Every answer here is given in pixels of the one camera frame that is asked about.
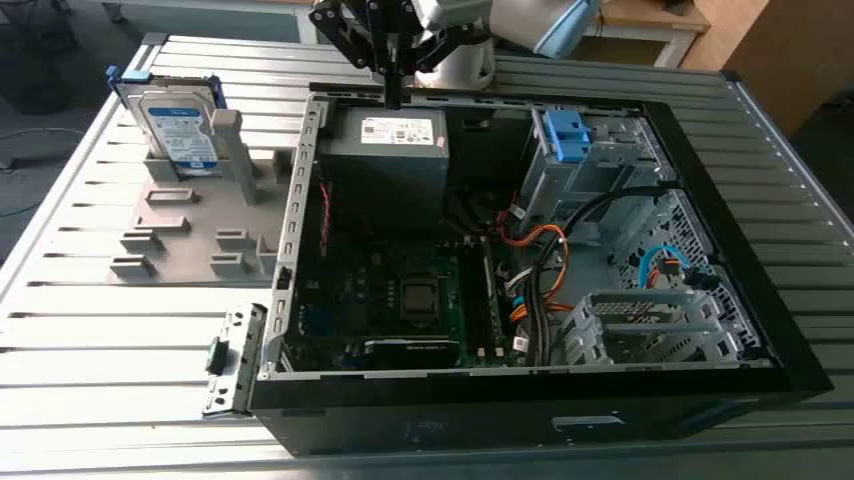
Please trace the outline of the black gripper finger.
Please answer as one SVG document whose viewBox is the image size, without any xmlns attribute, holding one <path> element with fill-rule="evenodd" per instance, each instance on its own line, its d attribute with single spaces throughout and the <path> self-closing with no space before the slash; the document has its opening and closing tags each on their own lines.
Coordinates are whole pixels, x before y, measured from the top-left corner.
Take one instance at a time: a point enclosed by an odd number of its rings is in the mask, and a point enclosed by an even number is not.
<svg viewBox="0 0 854 480">
<path fill-rule="evenodd" d="M 394 109 L 390 16 L 380 1 L 314 1 L 308 19 L 350 63 L 382 80 L 384 106 Z"/>
<path fill-rule="evenodd" d="M 403 1 L 398 18 L 392 75 L 392 109 L 399 110 L 404 80 L 430 73 L 460 46 L 488 38 L 487 1 Z"/>
</svg>

